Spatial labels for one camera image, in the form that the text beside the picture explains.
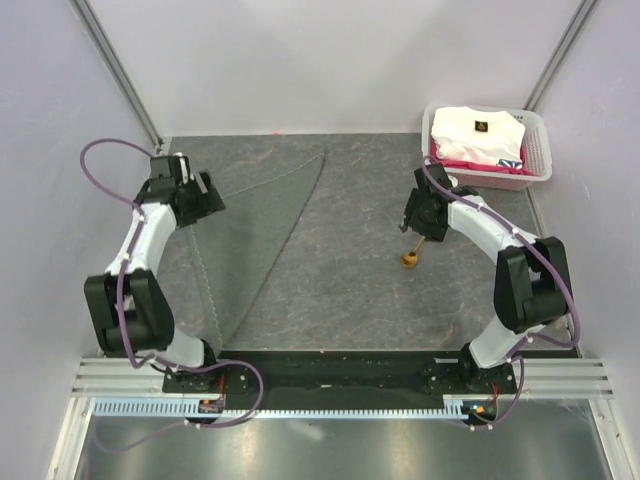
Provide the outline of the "grey cloth napkin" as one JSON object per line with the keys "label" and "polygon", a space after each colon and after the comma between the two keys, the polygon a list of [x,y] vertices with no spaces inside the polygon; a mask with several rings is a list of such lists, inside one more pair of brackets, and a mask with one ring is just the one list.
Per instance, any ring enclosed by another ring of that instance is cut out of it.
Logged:
{"label": "grey cloth napkin", "polygon": [[189,229],[206,324],[203,338],[218,354],[244,322],[306,207],[326,153],[223,196],[226,209]]}

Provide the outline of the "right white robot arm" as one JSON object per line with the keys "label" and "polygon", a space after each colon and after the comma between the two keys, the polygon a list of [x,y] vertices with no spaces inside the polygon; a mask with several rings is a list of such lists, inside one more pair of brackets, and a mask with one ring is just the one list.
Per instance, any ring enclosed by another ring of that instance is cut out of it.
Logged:
{"label": "right white robot arm", "polygon": [[399,229],[442,242],[448,231],[464,235],[493,262],[494,318],[460,352],[458,381],[467,392],[483,392],[492,368],[513,358],[549,324],[575,312],[564,244],[541,238],[507,220],[477,192],[454,186],[444,167],[425,162],[414,171],[416,186]]}

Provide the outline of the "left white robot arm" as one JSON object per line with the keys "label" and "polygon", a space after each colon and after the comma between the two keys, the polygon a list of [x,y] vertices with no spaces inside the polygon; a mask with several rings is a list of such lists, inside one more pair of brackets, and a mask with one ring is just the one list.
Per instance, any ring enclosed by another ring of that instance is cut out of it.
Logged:
{"label": "left white robot arm", "polygon": [[211,346],[181,331],[157,280],[168,240],[177,230],[225,209],[207,170],[182,153],[150,159],[150,176],[133,200],[132,221],[105,272],[90,276],[84,295],[98,345],[136,368],[156,360],[185,371],[185,382],[208,393],[219,382]]}

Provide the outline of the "white plastic basket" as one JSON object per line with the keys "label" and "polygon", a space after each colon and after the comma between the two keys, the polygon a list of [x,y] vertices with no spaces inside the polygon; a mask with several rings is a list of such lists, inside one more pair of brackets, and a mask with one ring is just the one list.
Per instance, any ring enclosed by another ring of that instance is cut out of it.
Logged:
{"label": "white plastic basket", "polygon": [[552,153],[546,126],[540,115],[508,107],[470,105],[470,108],[483,112],[506,111],[525,127],[521,150],[527,174],[493,173],[446,166],[449,176],[455,177],[463,185],[512,191],[521,191],[551,178]]}

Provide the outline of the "white folded shirt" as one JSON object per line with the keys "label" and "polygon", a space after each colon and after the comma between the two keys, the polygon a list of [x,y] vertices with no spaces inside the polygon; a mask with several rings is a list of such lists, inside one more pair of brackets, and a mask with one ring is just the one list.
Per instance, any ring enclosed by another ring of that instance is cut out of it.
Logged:
{"label": "white folded shirt", "polygon": [[526,128],[507,111],[467,106],[435,110],[430,135],[441,160],[521,169]]}

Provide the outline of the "pink folded cloth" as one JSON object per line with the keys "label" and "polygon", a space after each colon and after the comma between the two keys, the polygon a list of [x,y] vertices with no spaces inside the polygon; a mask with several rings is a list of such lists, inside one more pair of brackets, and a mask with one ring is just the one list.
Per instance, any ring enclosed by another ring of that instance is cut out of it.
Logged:
{"label": "pink folded cloth", "polygon": [[501,159],[495,165],[481,164],[466,160],[443,159],[438,154],[437,144],[435,141],[431,141],[430,155],[445,168],[456,168],[487,173],[503,173],[508,175],[534,176],[533,172],[525,168],[526,151],[524,148],[520,149],[519,161],[508,161]]}

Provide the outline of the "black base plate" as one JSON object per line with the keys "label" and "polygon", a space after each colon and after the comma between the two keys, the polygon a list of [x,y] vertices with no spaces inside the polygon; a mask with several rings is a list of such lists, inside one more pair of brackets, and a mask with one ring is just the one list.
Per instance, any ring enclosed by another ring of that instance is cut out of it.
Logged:
{"label": "black base plate", "polygon": [[491,396],[517,390],[510,364],[478,369],[451,350],[225,350],[219,360],[256,367],[267,396],[285,388],[315,392],[371,387],[428,396]]}

